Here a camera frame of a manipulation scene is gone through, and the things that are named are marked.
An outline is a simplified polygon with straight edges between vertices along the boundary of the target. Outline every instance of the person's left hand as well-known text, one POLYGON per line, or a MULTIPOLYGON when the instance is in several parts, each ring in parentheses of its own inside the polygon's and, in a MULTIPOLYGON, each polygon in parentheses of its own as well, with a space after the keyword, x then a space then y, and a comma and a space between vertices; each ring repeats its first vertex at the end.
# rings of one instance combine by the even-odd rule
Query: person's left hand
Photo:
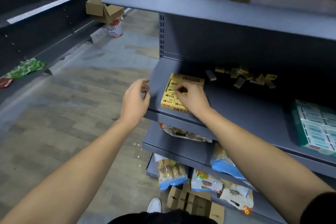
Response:
POLYGON ((136 80, 128 90, 126 90, 120 120, 124 120, 126 123, 136 126, 145 115, 151 98, 149 94, 150 87, 146 84, 148 82, 148 79, 136 80))

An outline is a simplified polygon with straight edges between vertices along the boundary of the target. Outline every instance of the store aisle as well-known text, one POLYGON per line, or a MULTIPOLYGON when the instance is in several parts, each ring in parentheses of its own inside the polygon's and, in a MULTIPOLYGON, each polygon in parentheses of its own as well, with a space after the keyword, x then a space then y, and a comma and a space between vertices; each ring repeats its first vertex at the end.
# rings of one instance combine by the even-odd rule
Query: store aisle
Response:
MULTIPOLYGON (((132 11, 124 35, 104 29, 35 81, 0 111, 0 219, 29 190, 102 134, 119 118, 123 94, 147 78, 159 56, 158 14, 132 11)), ((149 121, 143 119, 118 154, 87 209, 86 220, 140 212, 160 197, 146 176, 151 153, 141 150, 149 121)))

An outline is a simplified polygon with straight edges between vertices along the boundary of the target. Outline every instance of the red and white bucket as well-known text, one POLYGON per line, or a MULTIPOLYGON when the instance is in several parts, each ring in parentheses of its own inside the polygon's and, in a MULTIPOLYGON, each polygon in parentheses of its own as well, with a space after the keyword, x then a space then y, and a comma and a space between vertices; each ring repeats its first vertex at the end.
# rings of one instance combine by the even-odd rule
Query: red and white bucket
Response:
POLYGON ((118 38, 123 35, 123 28, 121 27, 120 18, 114 20, 110 24, 106 24, 108 34, 112 38, 118 38))

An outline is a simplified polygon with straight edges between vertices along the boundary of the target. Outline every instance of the teal box of erasers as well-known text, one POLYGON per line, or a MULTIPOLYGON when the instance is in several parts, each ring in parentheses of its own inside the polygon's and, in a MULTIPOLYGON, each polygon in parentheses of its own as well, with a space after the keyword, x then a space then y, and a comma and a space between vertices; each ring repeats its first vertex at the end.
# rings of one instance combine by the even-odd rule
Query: teal box of erasers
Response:
POLYGON ((336 111, 295 100, 292 115, 301 147, 336 157, 336 111))

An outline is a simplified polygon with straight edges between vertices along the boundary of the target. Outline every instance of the white shoe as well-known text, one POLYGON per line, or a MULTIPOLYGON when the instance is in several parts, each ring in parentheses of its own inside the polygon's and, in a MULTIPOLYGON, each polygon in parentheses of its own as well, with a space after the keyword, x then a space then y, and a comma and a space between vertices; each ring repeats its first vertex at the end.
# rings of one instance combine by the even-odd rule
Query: white shoe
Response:
POLYGON ((159 198, 154 197, 150 201, 147 212, 148 213, 162 213, 161 201, 159 198))

